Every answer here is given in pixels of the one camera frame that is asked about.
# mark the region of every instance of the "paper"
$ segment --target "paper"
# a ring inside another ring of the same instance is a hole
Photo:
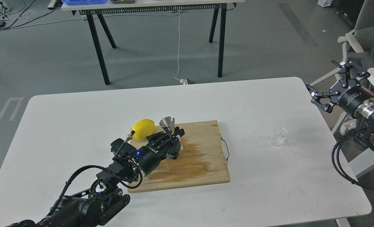
[[[333,0],[318,0],[317,4],[321,7],[327,7],[330,6]]]

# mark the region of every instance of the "metal jigger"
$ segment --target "metal jigger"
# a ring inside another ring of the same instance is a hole
[[[174,135],[174,123],[175,119],[173,117],[165,117],[159,122],[159,125],[170,137],[172,137]]]

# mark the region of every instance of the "blue tray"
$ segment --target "blue tray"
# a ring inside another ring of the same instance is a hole
[[[68,6],[104,4],[107,0],[62,0]]]

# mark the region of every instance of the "lemon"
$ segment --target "lemon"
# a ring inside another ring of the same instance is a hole
[[[138,121],[132,130],[135,131],[133,136],[136,140],[145,140],[147,136],[152,135],[155,131],[155,123],[151,119],[143,119]]]

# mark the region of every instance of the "wooden cutting board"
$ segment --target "wooden cutting board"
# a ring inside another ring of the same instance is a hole
[[[217,121],[176,124],[183,128],[181,138],[184,149],[176,160],[166,158],[142,184],[129,193],[156,191],[181,187],[230,182],[229,170],[223,154]],[[162,131],[160,126],[155,132]],[[136,148],[146,145],[145,141],[131,140]]]

